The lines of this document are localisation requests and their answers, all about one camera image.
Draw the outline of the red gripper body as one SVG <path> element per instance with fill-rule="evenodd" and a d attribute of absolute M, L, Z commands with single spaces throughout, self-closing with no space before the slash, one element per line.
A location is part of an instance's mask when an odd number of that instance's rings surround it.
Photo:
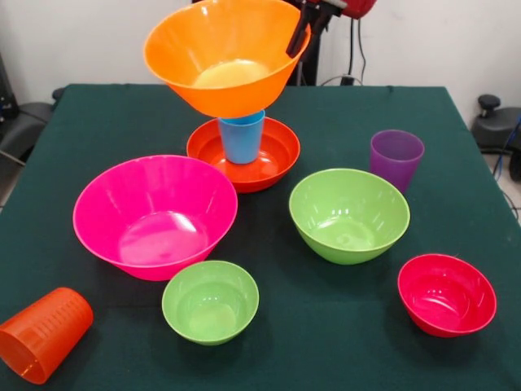
<path fill-rule="evenodd" d="M 352 19 L 360 19 L 371 11 L 376 0 L 309 0 L 305 3 L 327 15 L 344 15 Z"/>

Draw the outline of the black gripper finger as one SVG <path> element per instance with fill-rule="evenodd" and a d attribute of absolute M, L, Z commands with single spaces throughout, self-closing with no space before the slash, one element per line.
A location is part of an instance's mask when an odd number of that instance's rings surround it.
<path fill-rule="evenodd" d="M 312 14 L 310 20 L 311 31 L 313 33 L 322 33 L 329 24 L 329 8 L 325 5 L 317 4 L 310 8 Z"/>
<path fill-rule="evenodd" d="M 302 2 L 300 5 L 300 17 L 297 25 L 293 31 L 291 39 L 286 49 L 286 53 L 289 57 L 296 57 L 300 51 L 303 41 L 306 37 L 306 28 L 309 24 L 310 14 L 308 11 L 308 3 Z"/>

